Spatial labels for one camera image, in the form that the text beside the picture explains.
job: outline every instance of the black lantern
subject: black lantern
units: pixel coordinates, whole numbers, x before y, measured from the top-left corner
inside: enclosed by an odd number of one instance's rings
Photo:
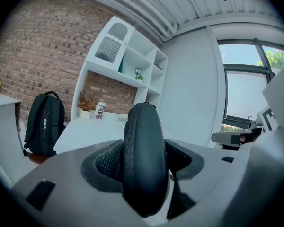
[[[140,68],[136,68],[136,80],[138,80],[138,76],[140,75],[141,73],[141,69]]]

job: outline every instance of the sky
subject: sky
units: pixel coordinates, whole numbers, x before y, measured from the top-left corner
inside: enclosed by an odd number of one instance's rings
[[[224,64],[257,65],[261,61],[254,45],[223,44],[219,45]],[[263,47],[264,51],[273,51]],[[228,72],[227,115],[255,120],[257,113],[267,107],[262,94],[266,87],[266,77],[255,73]]]

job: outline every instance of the backpack logo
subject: backpack logo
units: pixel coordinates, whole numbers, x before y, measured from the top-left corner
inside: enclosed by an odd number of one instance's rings
[[[43,123],[43,138],[46,138],[46,122],[47,122],[47,116],[49,114],[49,111],[46,114],[46,110],[44,109],[44,123]]]

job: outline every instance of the corrugated metal ceiling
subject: corrugated metal ceiling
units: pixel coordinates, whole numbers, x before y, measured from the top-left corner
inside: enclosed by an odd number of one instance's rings
[[[282,23],[277,11],[262,0],[98,0],[126,12],[162,41],[212,24]]]

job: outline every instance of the black window frame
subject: black window frame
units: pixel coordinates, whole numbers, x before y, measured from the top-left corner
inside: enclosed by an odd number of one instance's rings
[[[251,119],[244,119],[240,117],[235,117],[231,115],[227,115],[227,106],[228,106],[228,81],[227,81],[227,72],[228,71],[238,71],[238,72],[249,72],[249,73],[256,73],[262,74],[266,76],[267,84],[271,81],[274,77],[274,73],[272,72],[271,66],[269,64],[268,58],[266,53],[263,49],[263,46],[276,48],[279,50],[284,51],[284,46],[267,42],[267,41],[260,41],[257,38],[253,40],[247,39],[227,39],[227,40],[218,40],[218,44],[249,44],[254,45],[256,50],[260,56],[263,66],[255,66],[255,65],[246,65],[246,64],[224,64],[224,71],[225,71],[225,85],[226,85],[226,97],[225,97],[225,109],[224,109],[224,116],[223,116],[223,124],[231,125],[243,129],[248,128],[248,124]]]

